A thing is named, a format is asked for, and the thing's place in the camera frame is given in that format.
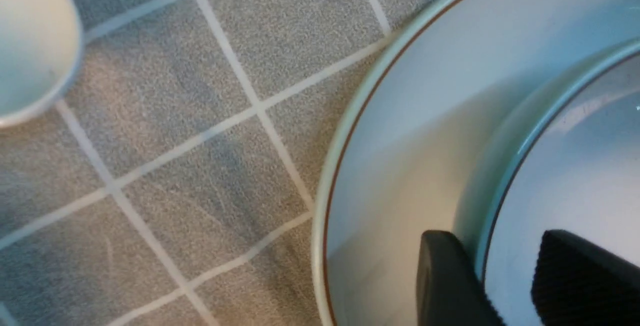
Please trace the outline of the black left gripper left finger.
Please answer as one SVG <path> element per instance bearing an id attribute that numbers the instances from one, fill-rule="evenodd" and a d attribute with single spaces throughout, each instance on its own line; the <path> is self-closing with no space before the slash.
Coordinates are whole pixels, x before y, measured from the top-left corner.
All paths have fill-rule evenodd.
<path id="1" fill-rule="evenodd" d="M 426 230 L 416 274 L 418 325 L 503 325 L 455 235 Z"/>

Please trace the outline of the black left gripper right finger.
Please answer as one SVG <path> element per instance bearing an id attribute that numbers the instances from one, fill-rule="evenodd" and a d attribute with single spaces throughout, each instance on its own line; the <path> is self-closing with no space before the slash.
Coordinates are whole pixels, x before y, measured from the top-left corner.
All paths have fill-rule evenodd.
<path id="1" fill-rule="evenodd" d="M 571 232 L 547 230 L 531 298 L 544 325 L 638 325 L 640 269 Z"/>

